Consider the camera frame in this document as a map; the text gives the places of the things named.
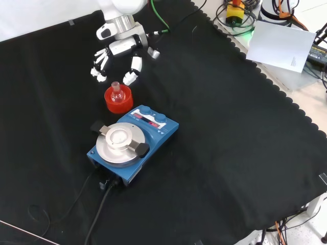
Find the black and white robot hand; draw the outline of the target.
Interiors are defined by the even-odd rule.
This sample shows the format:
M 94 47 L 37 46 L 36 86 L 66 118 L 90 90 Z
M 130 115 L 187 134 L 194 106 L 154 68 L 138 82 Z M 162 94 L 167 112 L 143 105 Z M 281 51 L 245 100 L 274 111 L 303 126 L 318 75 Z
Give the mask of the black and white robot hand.
M 94 65 L 90 74 L 97 78 L 98 82 L 104 82 L 107 79 L 106 69 L 114 57 L 132 54 L 131 68 L 123 77 L 123 84 L 131 85 L 137 80 L 143 67 L 143 59 L 136 51 L 144 48 L 147 50 L 148 55 L 156 60 L 160 56 L 160 52 L 151 47 L 148 40 L 150 37 L 167 32 L 168 30 L 162 30 L 146 34 L 139 22 L 136 22 L 134 27 L 125 32 L 120 32 L 114 23 L 104 24 L 97 30 L 98 38 L 104 40 L 114 37 L 115 41 L 94 54 Z

